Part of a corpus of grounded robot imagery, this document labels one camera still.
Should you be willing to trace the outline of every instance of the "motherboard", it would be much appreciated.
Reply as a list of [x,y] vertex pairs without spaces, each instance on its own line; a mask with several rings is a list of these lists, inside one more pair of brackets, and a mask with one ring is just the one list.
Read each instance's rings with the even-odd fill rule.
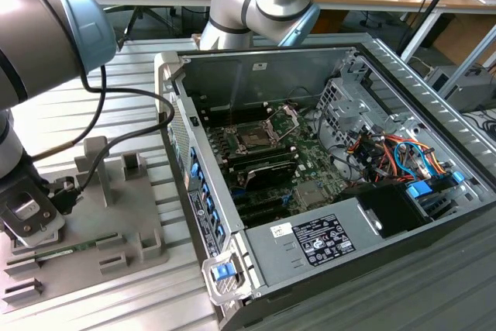
[[292,106],[225,116],[224,126],[205,130],[247,227],[328,205],[346,188],[316,130]]

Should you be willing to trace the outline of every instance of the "power supply label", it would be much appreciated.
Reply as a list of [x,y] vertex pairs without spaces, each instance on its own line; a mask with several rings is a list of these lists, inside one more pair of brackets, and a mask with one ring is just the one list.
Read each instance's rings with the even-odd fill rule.
[[305,252],[308,262],[314,267],[355,250],[336,215],[324,216],[293,226],[293,233]]

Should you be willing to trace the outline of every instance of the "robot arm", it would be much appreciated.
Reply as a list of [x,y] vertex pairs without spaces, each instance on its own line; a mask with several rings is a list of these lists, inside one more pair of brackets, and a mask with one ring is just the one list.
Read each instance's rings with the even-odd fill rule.
[[299,44],[319,17],[312,0],[212,0],[200,49],[251,47],[252,31],[278,46]]
[[43,180],[6,109],[110,61],[115,35],[94,0],[0,0],[0,228],[34,247],[76,204],[74,180]]

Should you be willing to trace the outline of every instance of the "metal table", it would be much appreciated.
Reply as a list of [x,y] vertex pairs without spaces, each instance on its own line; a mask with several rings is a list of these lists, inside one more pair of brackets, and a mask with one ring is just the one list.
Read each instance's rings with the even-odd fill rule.
[[[128,43],[108,64],[108,86],[128,86],[153,91],[153,58],[179,46],[194,49],[189,40]],[[100,84],[99,71],[90,73],[90,85]],[[29,153],[64,142],[83,129],[96,107],[98,95],[88,94],[78,79],[14,109],[15,130]],[[102,117],[89,136],[109,138],[156,121],[153,99],[108,95]],[[0,329],[160,329],[217,330],[214,309],[191,237],[184,221],[177,190],[160,134],[126,141],[111,155],[139,151],[160,213],[170,259],[146,271],[108,281],[54,298],[16,312],[0,315]],[[82,144],[38,164],[40,172],[70,167]]]
[[[356,38],[370,39],[365,34]],[[326,39],[310,38],[310,43]],[[128,43],[108,64],[108,84],[153,90],[153,58],[190,40]],[[99,84],[97,71],[90,84]],[[15,108],[15,128],[30,153],[72,138],[89,122],[98,96],[70,81]],[[151,98],[109,95],[92,134],[110,138],[155,120]],[[138,150],[148,171],[170,259],[166,264],[42,304],[0,315],[0,329],[217,330],[160,135],[126,141],[112,155]],[[41,171],[70,167],[75,147],[41,163]],[[357,280],[273,315],[250,330],[467,330],[496,326],[496,210],[443,240]]]

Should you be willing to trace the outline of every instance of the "white sticker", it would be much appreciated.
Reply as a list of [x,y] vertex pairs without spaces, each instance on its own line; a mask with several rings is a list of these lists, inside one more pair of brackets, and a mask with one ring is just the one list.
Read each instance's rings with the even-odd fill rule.
[[285,222],[284,224],[271,226],[270,231],[272,232],[274,238],[278,238],[279,236],[285,236],[286,234],[293,233],[290,222]]
[[253,64],[253,71],[265,70],[267,69],[267,62],[259,62],[257,64]]
[[347,248],[348,246],[351,246],[351,242],[349,240],[347,240],[344,243],[341,243],[341,248]]

